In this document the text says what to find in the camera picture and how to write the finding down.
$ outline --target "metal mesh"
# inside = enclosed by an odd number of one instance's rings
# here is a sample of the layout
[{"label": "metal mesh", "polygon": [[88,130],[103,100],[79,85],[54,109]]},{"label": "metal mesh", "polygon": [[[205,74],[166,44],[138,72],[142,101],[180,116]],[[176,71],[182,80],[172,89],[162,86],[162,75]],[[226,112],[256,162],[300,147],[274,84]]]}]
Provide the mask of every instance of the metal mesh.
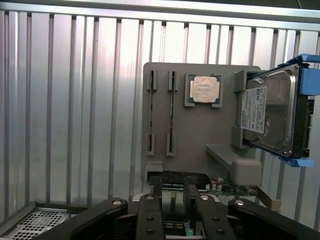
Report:
[{"label": "metal mesh", "polygon": [[35,209],[5,238],[30,240],[68,219],[63,211]]}]

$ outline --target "hard drive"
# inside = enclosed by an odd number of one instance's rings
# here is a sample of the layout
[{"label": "hard drive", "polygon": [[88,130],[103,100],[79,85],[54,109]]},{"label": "hard drive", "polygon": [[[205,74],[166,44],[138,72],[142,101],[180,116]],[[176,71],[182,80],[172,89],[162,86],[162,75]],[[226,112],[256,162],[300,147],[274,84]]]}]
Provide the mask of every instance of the hard drive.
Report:
[{"label": "hard drive", "polygon": [[313,106],[298,94],[301,65],[255,75],[239,96],[238,125],[247,144],[287,158],[309,156],[309,117]]}]

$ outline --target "hard drive label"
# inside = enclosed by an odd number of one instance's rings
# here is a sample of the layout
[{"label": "hard drive label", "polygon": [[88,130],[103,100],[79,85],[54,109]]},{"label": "hard drive label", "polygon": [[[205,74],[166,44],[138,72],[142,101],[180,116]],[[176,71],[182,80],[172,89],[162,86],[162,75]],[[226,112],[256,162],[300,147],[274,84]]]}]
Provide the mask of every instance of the hard drive label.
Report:
[{"label": "hard drive label", "polygon": [[242,94],[241,128],[264,133],[267,86],[251,88]]}]

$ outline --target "cable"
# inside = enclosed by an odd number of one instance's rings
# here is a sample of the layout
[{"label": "cable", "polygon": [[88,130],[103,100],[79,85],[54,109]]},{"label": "cable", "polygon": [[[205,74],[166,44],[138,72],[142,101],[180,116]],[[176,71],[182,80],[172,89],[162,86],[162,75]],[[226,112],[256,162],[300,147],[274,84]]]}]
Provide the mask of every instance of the cable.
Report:
[{"label": "cable", "polygon": [[299,8],[303,9],[303,8],[302,8],[302,6],[301,6],[301,3],[300,3],[300,1],[299,1],[299,0],[296,0],[296,2],[298,3],[298,5],[299,5]]}]

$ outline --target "gray mounting plate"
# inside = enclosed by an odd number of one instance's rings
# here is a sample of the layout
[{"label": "gray mounting plate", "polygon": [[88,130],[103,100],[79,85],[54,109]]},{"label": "gray mounting plate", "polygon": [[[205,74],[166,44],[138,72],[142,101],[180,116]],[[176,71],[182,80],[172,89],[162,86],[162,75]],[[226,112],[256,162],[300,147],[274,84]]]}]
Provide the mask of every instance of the gray mounting plate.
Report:
[{"label": "gray mounting plate", "polygon": [[[232,143],[232,129],[237,122],[238,95],[234,93],[235,73],[242,70],[258,72],[257,66],[215,65],[190,63],[148,62],[143,67],[142,107],[142,164],[141,173],[146,181],[148,163],[162,162],[160,171],[180,171],[207,174],[216,178],[226,174],[213,157],[206,152],[206,145]],[[152,154],[148,152],[150,113],[150,72],[156,74],[156,90],[152,95]],[[167,135],[170,133],[171,92],[170,71],[175,71],[177,91],[174,95],[174,155],[167,154]],[[223,104],[213,107],[210,103],[185,106],[186,74],[197,76],[221,76]],[[254,158],[255,150],[247,149],[247,157]]]}]

